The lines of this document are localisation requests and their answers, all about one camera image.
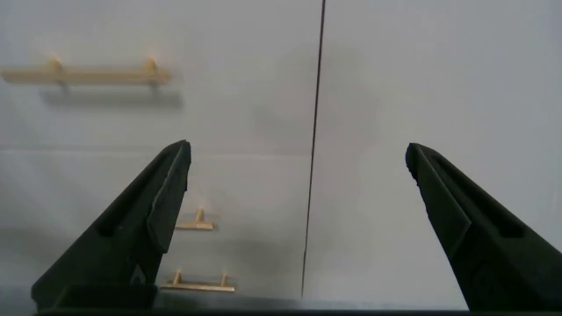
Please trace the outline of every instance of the brass bar handle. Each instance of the brass bar handle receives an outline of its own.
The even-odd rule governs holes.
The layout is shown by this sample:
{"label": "brass bar handle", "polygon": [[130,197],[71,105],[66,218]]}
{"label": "brass bar handle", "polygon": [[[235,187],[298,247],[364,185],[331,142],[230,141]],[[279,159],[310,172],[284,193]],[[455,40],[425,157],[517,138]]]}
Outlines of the brass bar handle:
{"label": "brass bar handle", "polygon": [[192,291],[225,291],[234,292],[236,288],[228,284],[228,276],[226,273],[222,274],[220,284],[197,284],[197,283],[184,283],[182,281],[182,274],[180,271],[176,272],[174,281],[168,282],[161,286],[162,289],[171,290],[192,290]]}
{"label": "brass bar handle", "polygon": [[197,229],[197,230],[213,230],[214,223],[210,221],[204,221],[205,211],[202,208],[198,208],[195,213],[195,219],[183,222],[176,225],[176,229]]}
{"label": "brass bar handle", "polygon": [[7,83],[25,84],[162,84],[171,78],[169,71],[158,68],[153,58],[148,59],[143,68],[121,70],[67,68],[52,59],[46,67],[5,68],[0,74]]}

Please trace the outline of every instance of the cabinet door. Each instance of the cabinet door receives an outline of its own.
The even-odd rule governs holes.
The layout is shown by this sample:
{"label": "cabinet door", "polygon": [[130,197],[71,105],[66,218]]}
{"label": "cabinet door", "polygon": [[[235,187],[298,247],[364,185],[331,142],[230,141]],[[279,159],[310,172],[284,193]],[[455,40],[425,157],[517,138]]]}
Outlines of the cabinet door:
{"label": "cabinet door", "polygon": [[203,207],[219,229],[175,232],[159,282],[227,272],[242,295],[299,297],[320,20],[321,1],[3,1],[2,66],[154,57],[173,78],[157,91],[0,82],[0,284],[31,285],[186,139],[180,217]]}
{"label": "cabinet door", "polygon": [[410,142],[562,248],[560,14],[543,0],[327,1],[305,298],[466,308]]}

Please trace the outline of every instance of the white drawer front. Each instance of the white drawer front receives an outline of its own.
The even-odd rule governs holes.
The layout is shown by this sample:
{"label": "white drawer front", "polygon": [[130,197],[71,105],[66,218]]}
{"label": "white drawer front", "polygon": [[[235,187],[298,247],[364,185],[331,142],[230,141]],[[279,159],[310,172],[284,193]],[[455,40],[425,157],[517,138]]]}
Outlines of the white drawer front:
{"label": "white drawer front", "polygon": [[0,146],[309,154],[320,1],[4,1],[0,65],[135,66],[175,79],[148,87],[0,83]]}
{"label": "white drawer front", "polygon": [[[31,285],[154,153],[0,151],[0,283]],[[240,293],[300,295],[309,157],[192,157],[182,217],[204,206],[213,232],[175,231],[161,284],[225,270]]]}

